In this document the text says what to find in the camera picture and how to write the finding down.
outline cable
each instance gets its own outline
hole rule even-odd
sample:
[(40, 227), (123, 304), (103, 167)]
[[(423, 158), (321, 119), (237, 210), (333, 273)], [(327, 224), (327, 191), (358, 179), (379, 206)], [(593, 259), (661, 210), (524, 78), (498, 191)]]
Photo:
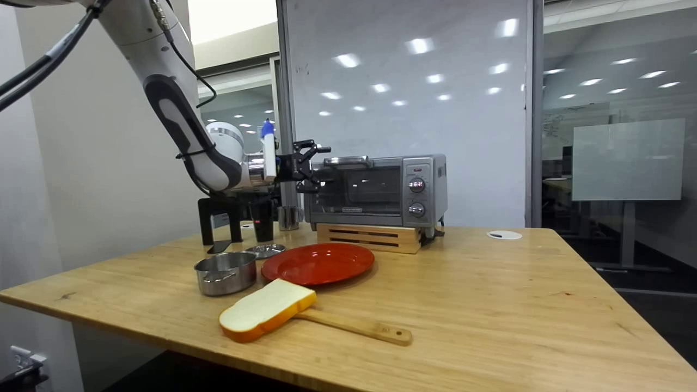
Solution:
[(12, 92), (15, 84), (23, 83), (28, 77), (32, 77), (38, 69), (46, 68), (51, 60), (47, 54), (40, 56), (32, 65), (23, 68), (20, 74), (8, 78), (7, 83), (0, 84), (0, 96)]
[(18, 8), (31, 8), (31, 5), (15, 5), (12, 0), (0, 0), (0, 5), (18, 7)]
[(46, 77), (51, 77), (74, 50), (74, 45), (82, 40), (89, 25), (103, 14), (106, 5), (110, 0), (103, 0), (101, 7), (88, 7), (86, 18), (47, 52), (47, 60), (40, 59), (28, 69), (20, 72), (15, 78), (5, 83), (2, 89), (12, 89), (13, 84), (20, 84), (20, 83), (22, 84), (0, 99), (0, 112), (18, 102), (22, 96), (32, 92)]
[(196, 108), (213, 102), (218, 99), (218, 92), (213, 89), (213, 84), (210, 84), (194, 68), (191, 63), (179, 52), (167, 27), (163, 25), (162, 20), (162, 10), (156, 8), (154, 0), (149, 3), (150, 5), (150, 10), (154, 14), (154, 20), (160, 25), (160, 31), (165, 35), (167, 43), (172, 45), (174, 54), (179, 56), (179, 60), (213, 94), (211, 99), (202, 101), (196, 104)]

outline black stand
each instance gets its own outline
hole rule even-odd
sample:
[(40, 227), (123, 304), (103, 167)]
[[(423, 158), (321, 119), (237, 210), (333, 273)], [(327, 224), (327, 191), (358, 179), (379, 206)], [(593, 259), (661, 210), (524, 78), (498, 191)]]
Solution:
[(274, 237), (274, 198), (263, 194), (230, 195), (230, 198), (200, 198), (199, 219), (200, 239), (204, 246), (216, 243), (213, 239), (213, 215), (224, 213), (230, 227), (230, 241), (242, 241), (240, 219), (254, 223), (257, 241), (273, 241)]

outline wooden table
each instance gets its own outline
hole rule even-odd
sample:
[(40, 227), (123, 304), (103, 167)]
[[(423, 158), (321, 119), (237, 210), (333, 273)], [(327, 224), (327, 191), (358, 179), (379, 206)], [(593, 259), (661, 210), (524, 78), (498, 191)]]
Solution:
[(315, 389), (697, 389), (694, 371), (553, 230), (504, 241), (446, 229), (419, 255), (377, 252), (368, 276), (318, 292), (327, 312), (409, 326), (411, 346), (304, 321), (230, 341), (218, 314), (240, 296), (199, 295), (191, 266), (202, 255), (200, 239), (180, 239), (0, 301)]

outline metal bowl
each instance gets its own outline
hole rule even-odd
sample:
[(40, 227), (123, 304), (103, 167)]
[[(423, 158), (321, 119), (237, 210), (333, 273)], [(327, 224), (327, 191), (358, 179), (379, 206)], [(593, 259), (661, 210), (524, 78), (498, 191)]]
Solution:
[(249, 252), (221, 252), (194, 266), (199, 290), (204, 296), (242, 292), (257, 282), (257, 258)]

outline glass wall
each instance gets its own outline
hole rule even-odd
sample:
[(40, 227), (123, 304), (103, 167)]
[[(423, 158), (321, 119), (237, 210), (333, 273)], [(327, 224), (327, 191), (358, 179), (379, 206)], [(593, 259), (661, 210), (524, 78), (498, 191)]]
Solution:
[[(200, 108), (204, 121), (228, 121), (243, 135), (243, 153), (261, 153), (260, 127), (274, 119), (274, 87), (271, 65), (250, 69), (218, 69), (208, 77), (218, 99)], [(199, 87), (200, 99), (210, 96), (208, 87)]]
[(546, 33), (542, 99), (542, 227), (693, 363), (694, 20), (697, 8), (680, 8)]

